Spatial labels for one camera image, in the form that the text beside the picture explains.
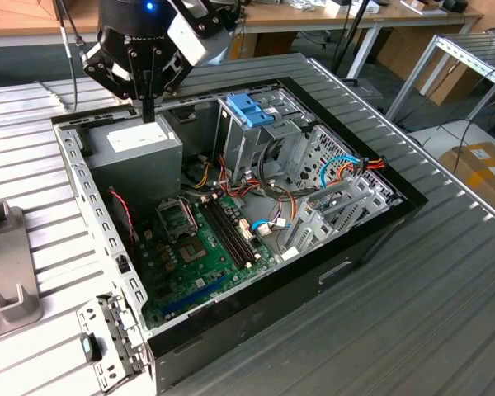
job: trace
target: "chassis hinge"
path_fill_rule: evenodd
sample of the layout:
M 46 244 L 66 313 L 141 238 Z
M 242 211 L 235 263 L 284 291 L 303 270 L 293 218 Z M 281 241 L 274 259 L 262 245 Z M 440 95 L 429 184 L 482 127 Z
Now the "chassis hinge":
M 121 290 L 100 295 L 77 311 L 82 348 L 103 392 L 144 372 L 150 365 L 139 325 Z

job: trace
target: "yellow cable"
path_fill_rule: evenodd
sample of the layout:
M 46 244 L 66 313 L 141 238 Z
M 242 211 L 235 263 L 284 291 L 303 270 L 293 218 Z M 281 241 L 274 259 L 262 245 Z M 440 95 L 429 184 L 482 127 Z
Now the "yellow cable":
M 207 177 L 208 176 L 209 176 L 209 164 L 207 163 L 205 165 L 204 176 L 201 178 L 201 181 L 198 184 L 196 184 L 196 185 L 193 186 L 193 188 L 201 188 L 201 187 L 203 187 L 206 184 L 206 182 L 207 182 Z

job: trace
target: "red wire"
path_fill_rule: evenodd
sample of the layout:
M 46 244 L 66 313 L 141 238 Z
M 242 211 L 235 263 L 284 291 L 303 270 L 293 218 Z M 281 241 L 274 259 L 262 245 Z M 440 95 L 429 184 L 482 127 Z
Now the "red wire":
M 119 200 L 119 202 L 123 205 L 123 209 L 126 213 L 126 218 L 129 220 L 129 228 L 130 228 L 130 243 L 132 243 L 132 249 L 134 250 L 134 225 L 132 225 L 132 219 L 130 218 L 129 207 L 126 204 L 125 200 L 117 194 L 115 191 L 108 190 L 115 198 Z

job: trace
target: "green circuit board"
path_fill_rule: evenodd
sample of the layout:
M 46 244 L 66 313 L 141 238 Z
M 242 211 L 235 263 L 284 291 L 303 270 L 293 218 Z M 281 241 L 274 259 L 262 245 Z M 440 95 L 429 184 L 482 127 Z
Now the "green circuit board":
M 218 202 L 237 222 L 242 218 L 232 199 L 222 197 Z M 248 245 L 257 260 L 245 267 L 235 265 L 200 205 L 191 204 L 198 224 L 196 233 L 183 234 L 175 242 L 168 241 L 164 226 L 153 216 L 146 224 L 135 226 L 140 239 L 136 259 L 148 294 L 143 308 L 148 328 L 155 328 L 276 264 L 270 250 L 255 238 Z M 242 235 L 241 228 L 234 227 Z

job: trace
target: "slotted metal surface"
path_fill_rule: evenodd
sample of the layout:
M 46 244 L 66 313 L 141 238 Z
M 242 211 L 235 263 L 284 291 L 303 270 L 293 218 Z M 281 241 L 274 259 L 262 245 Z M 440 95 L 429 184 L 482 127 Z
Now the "slotted metal surface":
M 495 218 L 314 61 L 290 54 L 198 68 L 181 92 L 289 76 L 429 203 L 373 262 L 167 392 L 173 395 L 495 394 Z M 72 101 L 70 82 L 51 89 Z M 110 106 L 88 79 L 79 109 Z M 110 289 L 36 84 L 0 88 L 0 198 L 26 212 L 45 313 L 0 338 L 0 394 L 99 394 L 74 310 Z M 146 375 L 116 394 L 147 394 Z
M 495 83 L 495 35 L 443 35 L 436 46 Z

